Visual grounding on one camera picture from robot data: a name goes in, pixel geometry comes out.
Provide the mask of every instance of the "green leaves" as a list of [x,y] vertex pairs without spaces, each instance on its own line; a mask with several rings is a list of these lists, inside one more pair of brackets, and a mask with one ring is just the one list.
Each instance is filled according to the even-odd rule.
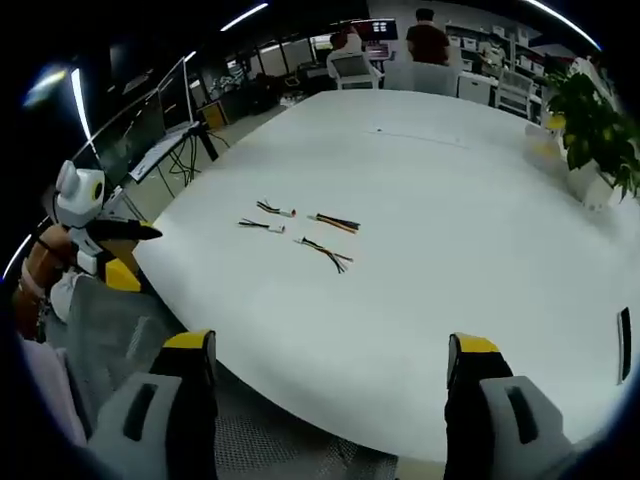
[[593,159],[602,172],[614,177],[623,195],[637,196],[640,161],[631,143],[640,141],[637,126],[600,97],[588,76],[578,73],[549,81],[558,93],[547,107],[566,119],[563,143],[569,169],[582,168]]

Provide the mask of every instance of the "white robot head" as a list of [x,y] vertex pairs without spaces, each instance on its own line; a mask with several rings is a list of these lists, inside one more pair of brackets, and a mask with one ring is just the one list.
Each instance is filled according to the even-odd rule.
[[102,210],[104,172],[76,169],[66,160],[56,180],[56,217],[67,227],[83,228]]

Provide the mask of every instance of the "white table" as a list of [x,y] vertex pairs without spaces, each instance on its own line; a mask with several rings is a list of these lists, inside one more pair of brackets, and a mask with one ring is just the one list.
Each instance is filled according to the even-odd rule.
[[[589,217],[523,160],[526,123],[423,93],[321,93],[196,178],[135,257],[187,328],[217,331],[221,362],[329,432],[443,461],[448,337],[461,331],[495,342],[578,441],[630,384],[616,385],[616,313],[631,307],[637,345],[640,208]],[[298,217],[259,210],[265,197]],[[317,212],[361,231],[305,218]],[[355,263],[338,275],[293,242],[303,235]]]

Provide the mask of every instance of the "dark red shirt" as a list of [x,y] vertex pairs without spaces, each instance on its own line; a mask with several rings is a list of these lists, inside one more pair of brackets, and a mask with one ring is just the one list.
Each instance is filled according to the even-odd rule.
[[407,40],[413,43],[414,62],[446,64],[449,38],[442,30],[432,25],[414,25],[407,31]]

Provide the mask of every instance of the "computer monitor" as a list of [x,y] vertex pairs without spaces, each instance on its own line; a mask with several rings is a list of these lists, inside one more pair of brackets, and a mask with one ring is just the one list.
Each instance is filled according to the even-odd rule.
[[164,135],[162,107],[154,89],[100,129],[73,157],[73,163],[78,168],[104,170],[108,194]]
[[398,40],[398,27],[393,18],[354,20],[351,25],[357,30],[363,42]]
[[174,65],[160,81],[158,94],[167,132],[193,123],[192,99],[184,60]]

